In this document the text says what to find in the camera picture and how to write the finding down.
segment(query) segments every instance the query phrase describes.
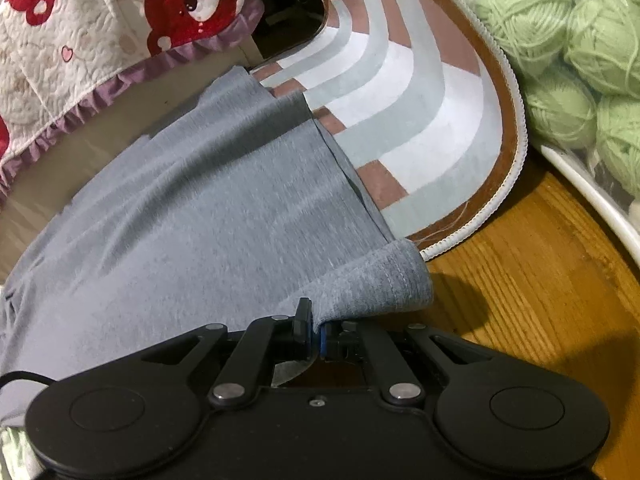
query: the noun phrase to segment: clear plastic bag of yarn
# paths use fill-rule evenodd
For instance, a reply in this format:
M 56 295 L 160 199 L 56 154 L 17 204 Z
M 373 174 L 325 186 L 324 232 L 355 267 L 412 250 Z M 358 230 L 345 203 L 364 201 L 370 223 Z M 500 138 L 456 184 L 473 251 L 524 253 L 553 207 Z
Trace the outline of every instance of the clear plastic bag of yarn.
M 533 145 L 640 232 L 640 0 L 465 1 L 510 60 Z

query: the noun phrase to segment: bear print blanket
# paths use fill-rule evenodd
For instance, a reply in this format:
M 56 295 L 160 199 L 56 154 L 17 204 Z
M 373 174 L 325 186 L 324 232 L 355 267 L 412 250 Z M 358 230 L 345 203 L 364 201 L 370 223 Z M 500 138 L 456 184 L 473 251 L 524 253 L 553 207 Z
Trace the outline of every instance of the bear print blanket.
M 260 0 L 2 0 L 0 203 L 21 166 L 131 84 L 236 46 Z

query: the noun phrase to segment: white plastic edge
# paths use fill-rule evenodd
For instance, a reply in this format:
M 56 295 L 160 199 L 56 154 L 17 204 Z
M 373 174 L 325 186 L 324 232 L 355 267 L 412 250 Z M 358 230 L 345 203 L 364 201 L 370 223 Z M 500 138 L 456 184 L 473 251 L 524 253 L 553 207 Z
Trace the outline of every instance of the white plastic edge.
M 640 267 L 640 234 L 625 218 L 615 204 L 598 190 L 591 175 L 571 155 L 549 144 L 533 142 L 532 145 L 573 184 L 593 208 L 602 216 L 611 230 L 627 248 Z
M 459 243 L 469 238 L 493 213 L 495 213 L 502 201 L 507 197 L 508 193 L 513 187 L 513 184 L 518 179 L 518 176 L 520 176 L 520 172 L 522 171 L 522 166 L 524 164 L 524 159 L 527 155 L 527 124 L 524 115 L 524 103 L 520 95 L 520 89 L 518 88 L 518 81 L 516 80 L 516 76 L 513 73 L 513 70 L 511 69 L 511 65 L 509 64 L 507 57 L 504 55 L 504 52 L 500 49 L 498 44 L 495 43 L 495 40 L 492 37 L 491 33 L 484 27 L 482 22 L 464 2 L 464 0 L 452 1 L 462 10 L 465 17 L 471 22 L 473 27 L 480 34 L 480 37 L 484 41 L 484 44 L 489 48 L 491 53 L 494 54 L 495 59 L 497 59 L 498 63 L 500 64 L 502 75 L 507 82 L 507 85 L 509 86 L 511 99 L 514 102 L 516 113 L 516 133 L 518 136 L 518 142 L 509 172 L 507 173 L 507 176 L 504 179 L 503 183 L 500 184 L 498 190 L 490 198 L 489 202 L 487 202 L 484 207 L 480 211 L 478 211 L 478 213 L 476 213 L 475 216 L 460 229 L 450 234 L 443 240 L 433 244 L 432 246 L 421 250 L 420 254 L 422 255 L 422 258 L 425 262 L 452 249 Z

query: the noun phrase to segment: wooden table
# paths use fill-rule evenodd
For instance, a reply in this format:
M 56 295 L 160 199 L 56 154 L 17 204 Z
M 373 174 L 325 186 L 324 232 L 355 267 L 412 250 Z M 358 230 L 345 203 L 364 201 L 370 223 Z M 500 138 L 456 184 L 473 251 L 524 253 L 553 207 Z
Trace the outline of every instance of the wooden table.
M 490 221 L 428 266 L 434 305 L 382 323 L 421 321 L 587 384 L 612 419 L 594 470 L 640 478 L 640 272 L 573 187 L 529 153 Z M 341 373 L 310 370 L 333 384 Z

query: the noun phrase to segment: gray cloth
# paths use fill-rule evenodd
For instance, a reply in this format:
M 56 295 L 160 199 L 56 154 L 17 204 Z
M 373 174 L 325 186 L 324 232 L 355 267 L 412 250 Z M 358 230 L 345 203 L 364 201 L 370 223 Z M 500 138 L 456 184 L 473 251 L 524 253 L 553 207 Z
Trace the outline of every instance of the gray cloth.
M 424 307 L 431 283 L 302 94 L 236 68 L 30 245 L 1 300 L 0 373 L 61 379 L 210 322 L 293 314 L 302 295 L 318 324 Z M 39 390 L 4 388 L 2 424 Z

